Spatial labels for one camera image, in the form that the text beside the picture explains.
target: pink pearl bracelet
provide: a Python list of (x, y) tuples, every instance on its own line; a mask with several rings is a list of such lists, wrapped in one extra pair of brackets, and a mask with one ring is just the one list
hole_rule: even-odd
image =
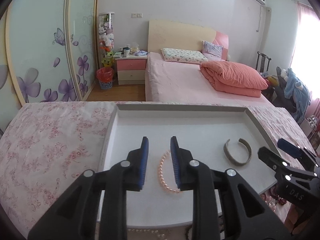
[(162, 166), (163, 166), (164, 160), (169, 156), (170, 156), (170, 152), (166, 151), (166, 153), (162, 156), (161, 161), (159, 163), (159, 167), (158, 167), (159, 182), (160, 182), (160, 185), (164, 188), (164, 190), (171, 192), (171, 193), (180, 193), (181, 192), (180, 190), (169, 188), (168, 185), (164, 182), (163, 173), (162, 173)]

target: pink floral tablecloth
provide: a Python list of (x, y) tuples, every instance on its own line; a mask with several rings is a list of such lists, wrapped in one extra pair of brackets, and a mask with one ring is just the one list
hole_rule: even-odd
[[(115, 105), (115, 102), (25, 104), (12, 120), (0, 140), (0, 203), (24, 236), (79, 174), (86, 169), (97, 171)], [(275, 145), (279, 138), (284, 138), (312, 150), (307, 137), (284, 108), (248, 108)], [(295, 159), (279, 151), (291, 166), (302, 168)], [(277, 208), (282, 221), (289, 207), (288, 204)]]

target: cable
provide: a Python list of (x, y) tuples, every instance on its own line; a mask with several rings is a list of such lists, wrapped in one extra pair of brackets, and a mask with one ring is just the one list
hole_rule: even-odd
[(257, 32), (257, 33), (260, 31), (261, 13), (262, 13), (262, 5), (260, 5), (260, 19), (259, 19), (259, 26), (258, 26), (258, 30), (256, 30), (256, 32)]

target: blue basket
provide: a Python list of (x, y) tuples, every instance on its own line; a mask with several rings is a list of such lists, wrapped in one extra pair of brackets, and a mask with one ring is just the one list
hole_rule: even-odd
[(107, 90), (107, 89), (112, 88), (112, 81), (110, 81), (108, 83), (99, 81), (99, 83), (100, 83), (101, 89)]

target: window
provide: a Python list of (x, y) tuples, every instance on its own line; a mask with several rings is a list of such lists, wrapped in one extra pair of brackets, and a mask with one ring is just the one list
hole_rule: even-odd
[(312, 98), (320, 98), (320, 20), (314, 10), (298, 3), (299, 27), (291, 68), (308, 87)]

